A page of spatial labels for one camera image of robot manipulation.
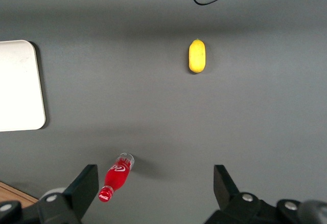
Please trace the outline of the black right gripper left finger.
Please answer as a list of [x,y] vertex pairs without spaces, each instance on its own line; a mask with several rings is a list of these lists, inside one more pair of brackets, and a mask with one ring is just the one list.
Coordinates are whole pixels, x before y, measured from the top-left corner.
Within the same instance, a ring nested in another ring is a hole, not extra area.
[[62,192],[49,193],[38,201],[40,223],[81,223],[98,190],[98,166],[89,164]]

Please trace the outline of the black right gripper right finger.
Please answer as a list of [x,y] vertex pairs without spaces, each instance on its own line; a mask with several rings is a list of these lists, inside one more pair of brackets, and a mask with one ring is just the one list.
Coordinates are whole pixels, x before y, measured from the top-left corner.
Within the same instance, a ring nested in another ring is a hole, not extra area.
[[260,200],[248,192],[240,192],[223,165],[214,166],[214,194],[219,205],[206,223],[252,223]]

